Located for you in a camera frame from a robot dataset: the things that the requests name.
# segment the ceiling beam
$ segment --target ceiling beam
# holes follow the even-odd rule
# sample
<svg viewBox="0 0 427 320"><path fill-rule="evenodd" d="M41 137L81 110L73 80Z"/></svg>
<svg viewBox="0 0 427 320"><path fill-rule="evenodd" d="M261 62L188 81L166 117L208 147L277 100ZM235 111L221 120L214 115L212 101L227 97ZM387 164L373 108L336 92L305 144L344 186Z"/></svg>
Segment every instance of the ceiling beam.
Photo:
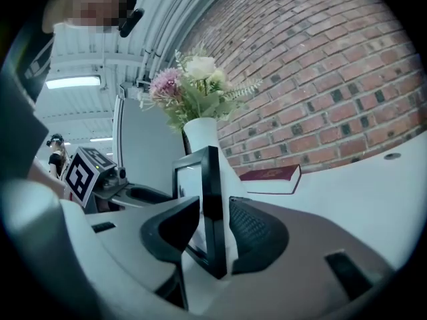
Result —
<svg viewBox="0 0 427 320"><path fill-rule="evenodd" d="M103 111L100 113L81 113L81 114L69 114L60 116L42 117L40 121L43 123L59 123L68 121L82 121L92 119L113 119L114 114L111 111Z"/></svg>
<svg viewBox="0 0 427 320"><path fill-rule="evenodd" d="M76 55L64 55L51 58L51 67L58 69L62 67L77 67L81 65L128 65L139 67L143 57L139 55L127 55L123 53L79 53Z"/></svg>

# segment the fluorescent light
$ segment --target fluorescent light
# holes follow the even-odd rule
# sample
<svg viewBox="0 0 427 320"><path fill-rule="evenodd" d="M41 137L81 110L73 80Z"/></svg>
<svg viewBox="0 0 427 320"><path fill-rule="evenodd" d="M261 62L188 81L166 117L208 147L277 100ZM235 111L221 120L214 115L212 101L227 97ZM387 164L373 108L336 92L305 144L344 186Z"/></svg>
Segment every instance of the fluorescent light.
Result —
<svg viewBox="0 0 427 320"><path fill-rule="evenodd" d="M68 77L68 78L52 79L50 81L46 81L46 86L49 89L94 86L94 85L101 85L100 76Z"/></svg>
<svg viewBox="0 0 427 320"><path fill-rule="evenodd" d="M98 141L111 141L112 137L105 137L104 139L91 139L91 142L98 142Z"/></svg>

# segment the book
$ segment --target book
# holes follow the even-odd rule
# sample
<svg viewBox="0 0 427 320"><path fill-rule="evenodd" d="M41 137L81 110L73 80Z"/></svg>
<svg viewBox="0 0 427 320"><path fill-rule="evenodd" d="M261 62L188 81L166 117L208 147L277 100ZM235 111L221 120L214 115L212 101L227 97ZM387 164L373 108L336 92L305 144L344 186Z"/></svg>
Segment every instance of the book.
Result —
<svg viewBox="0 0 427 320"><path fill-rule="evenodd" d="M292 165L250 171L240 176L248 193L291 195L300 181L301 167Z"/></svg>

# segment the flower vase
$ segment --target flower vase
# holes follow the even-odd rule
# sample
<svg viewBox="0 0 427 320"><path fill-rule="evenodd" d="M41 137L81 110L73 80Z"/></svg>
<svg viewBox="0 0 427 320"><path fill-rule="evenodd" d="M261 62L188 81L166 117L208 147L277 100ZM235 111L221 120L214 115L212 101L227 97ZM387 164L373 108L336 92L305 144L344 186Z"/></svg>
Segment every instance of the flower vase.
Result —
<svg viewBox="0 0 427 320"><path fill-rule="evenodd" d="M242 181L230 166L221 150L217 134L217 121L210 117L191 120L184 125L191 152L194 153L207 146L218 148L220 164L222 211L224 217L224 239L226 243L227 271L231 271L232 262L237 259L236 240L230 230L230 197L248 197Z"/></svg>

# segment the wall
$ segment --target wall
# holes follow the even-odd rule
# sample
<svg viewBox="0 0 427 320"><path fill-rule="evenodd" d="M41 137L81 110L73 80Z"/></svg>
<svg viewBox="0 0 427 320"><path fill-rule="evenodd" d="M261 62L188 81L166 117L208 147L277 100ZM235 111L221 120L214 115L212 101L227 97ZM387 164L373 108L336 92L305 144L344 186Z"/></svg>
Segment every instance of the wall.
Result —
<svg viewBox="0 0 427 320"><path fill-rule="evenodd" d="M131 183L172 194L172 162L185 155L182 136L166 125L166 114L151 108L142 112L139 102L126 99L123 106L121 148L123 165Z"/></svg>
<svg viewBox="0 0 427 320"><path fill-rule="evenodd" d="M264 80L218 123L238 174L338 167L425 129L418 56L381 0L218 0L183 49L201 40L233 82Z"/></svg>

